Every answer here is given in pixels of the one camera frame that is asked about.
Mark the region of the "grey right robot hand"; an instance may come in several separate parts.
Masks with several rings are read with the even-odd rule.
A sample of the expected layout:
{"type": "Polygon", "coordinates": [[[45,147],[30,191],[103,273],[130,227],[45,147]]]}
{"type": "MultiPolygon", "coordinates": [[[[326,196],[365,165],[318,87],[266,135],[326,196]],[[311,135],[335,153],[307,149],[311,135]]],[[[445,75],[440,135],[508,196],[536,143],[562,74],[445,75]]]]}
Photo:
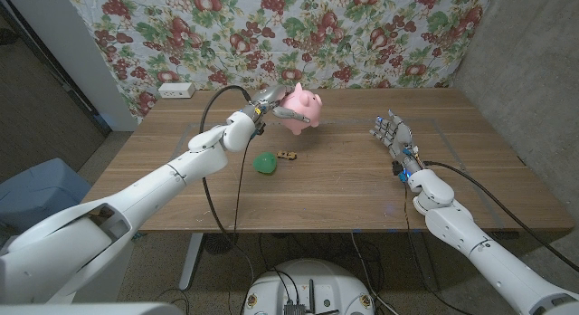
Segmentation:
{"type": "Polygon", "coordinates": [[[391,110],[388,110],[386,116],[375,119],[370,134],[388,149],[393,159],[395,176],[408,178],[423,170],[424,165],[418,160],[418,148],[414,145],[411,129],[391,110]]]}

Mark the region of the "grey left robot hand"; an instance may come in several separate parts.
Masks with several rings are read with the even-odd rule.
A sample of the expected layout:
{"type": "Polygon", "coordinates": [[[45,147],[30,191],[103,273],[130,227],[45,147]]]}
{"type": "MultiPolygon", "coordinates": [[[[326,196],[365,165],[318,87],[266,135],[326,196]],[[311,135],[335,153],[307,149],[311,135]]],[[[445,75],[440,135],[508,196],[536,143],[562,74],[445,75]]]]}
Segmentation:
{"type": "Polygon", "coordinates": [[[241,112],[247,115],[255,125],[255,135],[261,135],[265,128],[263,117],[272,112],[275,117],[280,119],[295,119],[304,123],[310,123],[310,119],[295,110],[281,107],[281,103],[294,92],[294,89],[286,85],[277,85],[268,87],[257,92],[241,109],[241,112]]]}

